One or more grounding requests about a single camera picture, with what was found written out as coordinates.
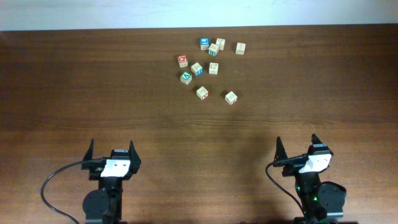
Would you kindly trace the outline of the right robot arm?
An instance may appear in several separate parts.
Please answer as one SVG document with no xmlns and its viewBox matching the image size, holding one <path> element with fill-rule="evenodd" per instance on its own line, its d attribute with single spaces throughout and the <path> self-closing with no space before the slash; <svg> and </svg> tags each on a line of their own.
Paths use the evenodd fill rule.
<svg viewBox="0 0 398 224">
<path fill-rule="evenodd" d="M 307 153 L 295 157 L 287 156 L 281 138 L 277 138 L 271 165 L 282 167 L 283 177 L 295 178 L 296 201 L 303 216 L 295 217 L 294 223 L 337 223 L 343 217 L 346 189 L 319 177 L 329 168 L 332 157 L 333 152 L 315 134 Z"/>
</svg>

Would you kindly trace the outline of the red side wooden block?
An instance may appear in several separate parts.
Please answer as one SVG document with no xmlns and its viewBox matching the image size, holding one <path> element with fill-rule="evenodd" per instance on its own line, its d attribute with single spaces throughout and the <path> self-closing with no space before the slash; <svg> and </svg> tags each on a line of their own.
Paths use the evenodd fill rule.
<svg viewBox="0 0 398 224">
<path fill-rule="evenodd" d="M 197 90 L 197 96 L 201 100 L 204 100 L 205 98 L 208 97 L 208 90 L 203 86 L 199 87 L 199 89 Z"/>
</svg>

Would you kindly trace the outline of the red top wooden block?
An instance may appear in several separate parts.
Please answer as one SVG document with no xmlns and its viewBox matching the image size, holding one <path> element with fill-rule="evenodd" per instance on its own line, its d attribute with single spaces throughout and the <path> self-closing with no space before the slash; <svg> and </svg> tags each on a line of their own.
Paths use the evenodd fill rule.
<svg viewBox="0 0 398 224">
<path fill-rule="evenodd" d="M 186 55 L 179 55 L 177 57 L 177 60 L 178 60 L 178 65 L 180 68 L 188 66 L 188 59 L 187 59 Z"/>
</svg>

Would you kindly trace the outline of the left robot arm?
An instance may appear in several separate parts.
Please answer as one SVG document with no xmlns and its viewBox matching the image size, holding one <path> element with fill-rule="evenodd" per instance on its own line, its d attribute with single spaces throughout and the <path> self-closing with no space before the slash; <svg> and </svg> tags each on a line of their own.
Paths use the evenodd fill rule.
<svg viewBox="0 0 398 224">
<path fill-rule="evenodd" d="M 141 159 L 133 142 L 128 149 L 113 149 L 109 157 L 94 159 L 93 151 L 91 141 L 81 165 L 89 171 L 89 180 L 98 182 L 98 188 L 88 193 L 82 203 L 85 223 L 123 223 L 123 182 L 137 173 Z"/>
</svg>

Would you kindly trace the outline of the red number wooden block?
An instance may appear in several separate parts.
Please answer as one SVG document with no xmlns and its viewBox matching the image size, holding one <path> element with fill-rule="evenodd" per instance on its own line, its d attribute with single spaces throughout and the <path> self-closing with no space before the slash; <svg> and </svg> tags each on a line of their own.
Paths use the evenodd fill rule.
<svg viewBox="0 0 398 224">
<path fill-rule="evenodd" d="M 227 93 L 225 96 L 225 100 L 229 105 L 234 104 L 237 101 L 237 99 L 238 96 L 233 91 Z"/>
</svg>

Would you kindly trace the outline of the green top wooden block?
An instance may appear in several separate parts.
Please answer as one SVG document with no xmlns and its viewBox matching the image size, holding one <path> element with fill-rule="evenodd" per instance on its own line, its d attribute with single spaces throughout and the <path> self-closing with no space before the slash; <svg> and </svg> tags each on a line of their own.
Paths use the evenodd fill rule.
<svg viewBox="0 0 398 224">
<path fill-rule="evenodd" d="M 192 81 L 192 74 L 189 72 L 183 72 L 180 76 L 180 81 L 188 85 Z"/>
</svg>

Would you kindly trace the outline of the plain animal wooden block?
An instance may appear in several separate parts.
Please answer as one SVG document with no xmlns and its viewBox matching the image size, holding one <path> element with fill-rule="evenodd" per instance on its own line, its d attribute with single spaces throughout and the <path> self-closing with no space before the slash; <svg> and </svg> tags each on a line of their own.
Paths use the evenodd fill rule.
<svg viewBox="0 0 398 224">
<path fill-rule="evenodd" d="M 209 74 L 217 75 L 218 74 L 218 63 L 210 62 L 209 64 Z"/>
</svg>

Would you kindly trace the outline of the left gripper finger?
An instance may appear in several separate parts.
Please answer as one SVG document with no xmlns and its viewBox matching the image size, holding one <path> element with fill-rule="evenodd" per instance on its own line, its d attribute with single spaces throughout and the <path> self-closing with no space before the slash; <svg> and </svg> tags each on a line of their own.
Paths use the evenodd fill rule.
<svg viewBox="0 0 398 224">
<path fill-rule="evenodd" d="M 129 144 L 129 152 L 130 152 L 130 160 L 132 165 L 140 165 L 141 164 L 141 159 L 134 147 L 133 141 L 130 141 Z"/>
<path fill-rule="evenodd" d="M 83 157 L 83 161 L 90 161 L 93 159 L 93 150 L 94 150 L 94 139 L 92 139 L 90 141 L 90 146 L 89 146 L 85 156 Z"/>
</svg>

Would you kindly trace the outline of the blue side wooden block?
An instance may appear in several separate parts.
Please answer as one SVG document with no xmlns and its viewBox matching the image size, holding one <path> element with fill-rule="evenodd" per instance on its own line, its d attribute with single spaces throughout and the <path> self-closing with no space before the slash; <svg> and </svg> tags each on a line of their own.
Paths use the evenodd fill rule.
<svg viewBox="0 0 398 224">
<path fill-rule="evenodd" d="M 197 76 L 199 76 L 199 75 L 201 75 L 202 73 L 203 73 L 203 67 L 198 63 L 198 62 L 196 62 L 196 63 L 194 63 L 192 66 L 191 66 L 191 71 L 195 74 L 195 76 L 197 77 Z"/>
</svg>

